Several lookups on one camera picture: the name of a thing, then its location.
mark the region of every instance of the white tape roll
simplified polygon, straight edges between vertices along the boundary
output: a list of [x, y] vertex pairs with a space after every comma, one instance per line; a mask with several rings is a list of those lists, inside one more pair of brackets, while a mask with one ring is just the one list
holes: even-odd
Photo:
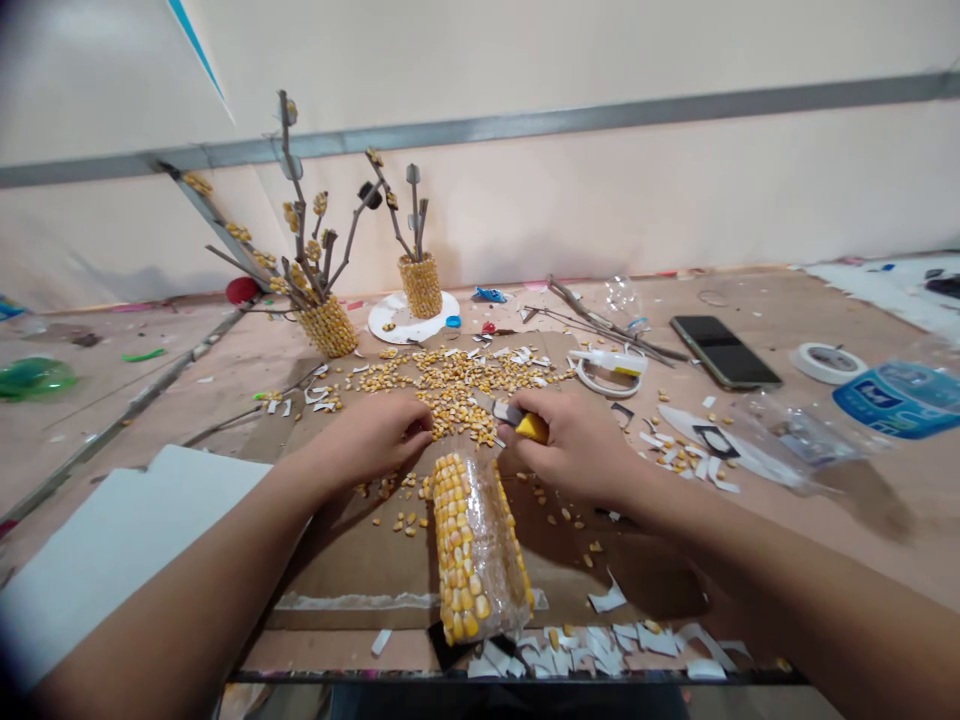
[[843, 385], [869, 369], [856, 355], [823, 343], [804, 343], [790, 353], [790, 362], [804, 375], [828, 385]]

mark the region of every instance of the black phone screen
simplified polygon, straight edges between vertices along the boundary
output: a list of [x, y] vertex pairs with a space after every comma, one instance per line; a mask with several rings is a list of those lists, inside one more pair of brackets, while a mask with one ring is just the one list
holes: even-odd
[[675, 317], [673, 322], [730, 382], [743, 385], [783, 383], [763, 360], [754, 355], [717, 318], [710, 315], [684, 315]]

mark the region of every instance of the white wall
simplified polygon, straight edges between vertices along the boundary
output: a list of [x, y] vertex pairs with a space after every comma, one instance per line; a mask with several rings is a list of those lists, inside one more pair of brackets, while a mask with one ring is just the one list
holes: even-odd
[[[2, 165], [257, 137], [276, 130], [279, 87], [308, 132], [916, 73], [960, 55], [955, 0], [188, 2], [228, 113], [162, 0], [29, 7], [30, 34], [0, 44]], [[960, 106], [936, 103], [386, 160], [405, 204], [403, 168], [421, 166], [427, 244], [463, 285], [955, 244], [958, 131]], [[305, 166], [345, 235], [366, 162]], [[280, 204], [293, 191], [275, 165], [210, 177], [262, 249], [291, 247]], [[164, 177], [0, 192], [0, 292], [40, 310], [222, 287], [235, 271], [210, 242]], [[385, 208], [357, 243], [338, 292], [396, 288]]]

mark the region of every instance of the hand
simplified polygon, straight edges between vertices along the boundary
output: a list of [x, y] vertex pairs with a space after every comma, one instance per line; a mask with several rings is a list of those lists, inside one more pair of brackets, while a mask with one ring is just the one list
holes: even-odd
[[329, 473], [335, 488], [368, 482], [403, 465], [433, 440], [430, 408], [410, 395], [368, 395], [295, 456], [305, 472]]
[[636, 483], [639, 460], [609, 412], [586, 398], [547, 390], [521, 390], [510, 404], [550, 426], [547, 445], [517, 435], [506, 424], [497, 431], [544, 482], [607, 509], [622, 507]]

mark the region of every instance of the cardboard sheet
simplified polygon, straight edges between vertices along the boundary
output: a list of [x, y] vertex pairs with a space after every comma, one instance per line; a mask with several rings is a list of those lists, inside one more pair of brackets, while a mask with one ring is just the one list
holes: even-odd
[[[434, 338], [426, 344], [430, 348], [443, 344], [467, 351], [481, 347], [470, 335], [454, 341]], [[349, 356], [331, 361], [330, 372], [324, 380], [329, 385], [340, 384], [340, 397], [345, 406], [366, 394], [342, 392], [346, 374], [367, 362], [383, 362], [378, 358], [383, 345], [367, 336], [364, 345], [365, 359]], [[566, 351], [575, 347], [576, 342], [562, 333], [523, 333], [495, 338], [488, 351], [522, 345], [538, 348], [537, 355], [548, 355], [562, 368], [566, 364]], [[418, 348], [409, 351], [417, 352]], [[309, 370], [311, 362], [301, 361], [291, 377], [299, 377]], [[343, 372], [336, 372], [337, 367], [342, 367]], [[413, 376], [417, 370], [411, 363], [401, 366], [401, 372]], [[604, 402], [576, 379], [564, 381], [559, 388], [551, 385], [550, 390], [581, 392], [595, 402]], [[302, 409], [301, 394], [294, 399], [293, 415]], [[302, 447], [335, 419], [335, 414], [314, 413], [309, 409], [296, 425], [293, 417], [266, 416], [260, 420], [241, 456], [275, 460], [280, 454]], [[400, 477], [412, 469], [419, 482], [451, 441], [443, 438], [434, 443], [413, 468], [403, 468]], [[672, 547], [644, 535], [629, 521], [614, 523], [605, 513], [561, 498], [549, 489], [547, 504], [538, 505], [533, 483], [522, 483], [513, 477], [517, 470], [524, 469], [517, 460], [510, 453], [501, 453], [497, 447], [485, 452], [490, 457], [500, 455], [504, 487], [517, 518], [517, 534], [530, 580], [535, 589], [542, 591], [541, 597], [549, 605], [534, 614], [533, 627], [564, 623], [609, 625], [647, 617], [690, 617], [705, 611], [706, 603], [696, 576]], [[278, 604], [267, 620], [267, 627], [285, 630], [425, 628], [438, 619], [439, 608], [435, 603], [439, 580], [432, 508], [428, 509], [427, 503], [417, 498], [416, 489], [412, 497], [406, 499], [408, 488], [398, 487], [387, 501], [376, 498], [376, 484], [371, 490], [367, 499], [352, 490], [345, 493], [314, 519], [281, 583]], [[573, 516], [579, 516], [586, 527], [578, 531], [572, 522], [565, 522], [561, 506], [568, 508]], [[426, 514], [431, 527], [418, 528], [413, 538], [394, 533], [391, 526], [401, 511], [415, 512], [418, 517]], [[548, 514], [554, 515], [557, 526], [547, 522]], [[380, 518], [379, 527], [372, 524], [374, 517]], [[596, 540], [604, 552], [594, 556], [595, 566], [588, 569], [583, 555], [589, 552], [587, 546]], [[609, 590], [608, 566], [629, 602], [597, 615], [587, 595], [602, 595]]]

